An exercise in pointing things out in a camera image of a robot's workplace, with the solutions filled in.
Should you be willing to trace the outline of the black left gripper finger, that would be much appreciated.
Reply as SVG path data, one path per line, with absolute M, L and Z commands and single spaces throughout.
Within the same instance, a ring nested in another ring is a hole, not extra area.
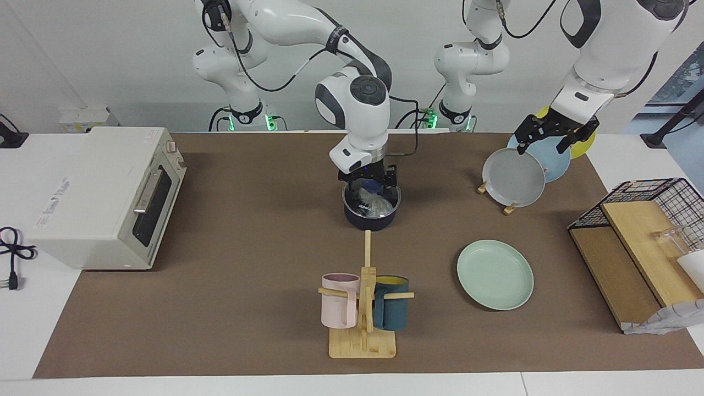
M 571 155 L 585 155 L 596 140 L 598 124 L 586 124 L 563 137 L 556 145 L 560 155 L 570 151 Z
M 517 151 L 523 155 L 526 150 L 540 140 L 543 140 L 543 130 L 541 123 L 521 123 L 514 132 L 517 140 Z

